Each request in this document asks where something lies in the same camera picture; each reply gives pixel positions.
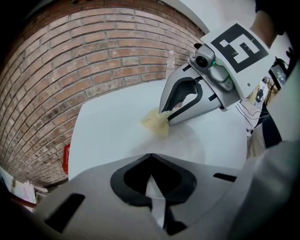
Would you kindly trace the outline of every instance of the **white table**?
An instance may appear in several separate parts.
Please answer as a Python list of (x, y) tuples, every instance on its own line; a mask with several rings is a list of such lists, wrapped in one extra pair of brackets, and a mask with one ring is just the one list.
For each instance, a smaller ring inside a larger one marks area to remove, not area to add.
[(141, 125), (140, 120), (159, 106), (164, 85), (165, 81), (142, 83), (85, 103), (72, 136), (69, 180), (86, 169), (144, 153), (241, 169), (246, 124), (235, 107), (171, 126), (165, 139)]

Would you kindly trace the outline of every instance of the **sponge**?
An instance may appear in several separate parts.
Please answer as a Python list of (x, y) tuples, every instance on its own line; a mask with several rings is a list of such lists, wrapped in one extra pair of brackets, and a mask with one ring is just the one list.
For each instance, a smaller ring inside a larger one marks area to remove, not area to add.
[(174, 111), (159, 113), (158, 108), (151, 110), (141, 121), (142, 125), (158, 137), (167, 137), (169, 134), (168, 117)]

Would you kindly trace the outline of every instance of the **black sleeve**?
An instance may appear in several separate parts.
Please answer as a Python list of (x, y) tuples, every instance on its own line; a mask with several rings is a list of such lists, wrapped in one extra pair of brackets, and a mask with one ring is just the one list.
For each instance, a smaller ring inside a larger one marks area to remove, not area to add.
[(272, 18), (279, 35), (283, 35), (286, 31), (287, 6), (290, 3), (287, 1), (278, 0), (255, 0), (255, 12), (264, 11)]
[(298, 33), (300, 9), (298, 8), (298, 1), (255, 0), (255, 2), (255, 11), (264, 11), (269, 14), (279, 35), (282, 35), (284, 32), (286, 32), (289, 36), (294, 53), (292, 54), (292, 57), (290, 57), (290, 63), (287, 72), (287, 75), (289, 75), (295, 67), (300, 56), (300, 34)]

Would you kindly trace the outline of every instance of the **white wall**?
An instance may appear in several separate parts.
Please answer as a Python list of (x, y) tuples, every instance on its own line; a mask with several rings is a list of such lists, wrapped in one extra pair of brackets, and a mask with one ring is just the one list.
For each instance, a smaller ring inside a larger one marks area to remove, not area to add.
[[(238, 20), (250, 27), (255, 19), (255, 0), (162, 0), (189, 17), (205, 33), (229, 20)], [(291, 43), (288, 36), (278, 36), (271, 52), (289, 63), (285, 54)]]
[(0, 167), (0, 177), (4, 179), (5, 185), (8, 190), (16, 196), (24, 199), (23, 184), (18, 180), (15, 181), (15, 187), (12, 185), (13, 176), (9, 175), (3, 168)]

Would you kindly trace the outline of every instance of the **wire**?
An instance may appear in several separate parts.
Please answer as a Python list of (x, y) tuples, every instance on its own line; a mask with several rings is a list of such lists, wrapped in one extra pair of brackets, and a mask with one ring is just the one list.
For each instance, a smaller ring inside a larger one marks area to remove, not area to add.
[(247, 116), (247, 114), (245, 114), (245, 116), (248, 118), (248, 119), (250, 119), (250, 120), (256, 120), (256, 119), (261, 119), (261, 118), (265, 118), (265, 117), (267, 117), (268, 115), (265, 115), (265, 116), (262, 116), (262, 117), (259, 117), (259, 118), (250, 118), (250, 117), (248, 117)]
[(249, 115), (251, 115), (252, 117), (254, 117), (254, 114), (256, 114), (256, 113), (268, 113), (268, 112), (262, 112), (262, 111), (257, 111), (257, 112), (255, 112), (253, 115), (248, 111), (248, 109), (242, 104), (242, 103), (239, 103), (239, 104), (241, 104), (246, 110), (247, 110), (247, 112), (249, 113)]
[(239, 113), (247, 120), (247, 122), (250, 124), (250, 127), (251, 127), (251, 129), (253, 131), (253, 127), (252, 127), (251, 123), (249, 122), (249, 120), (240, 111), (239, 111)]
[(275, 84), (272, 85), (272, 87), (270, 88), (270, 90), (268, 92), (268, 95), (267, 95), (267, 98), (266, 98), (266, 104), (268, 104), (268, 102), (270, 101), (271, 93), (272, 93), (272, 90), (273, 90), (274, 86), (275, 86)]

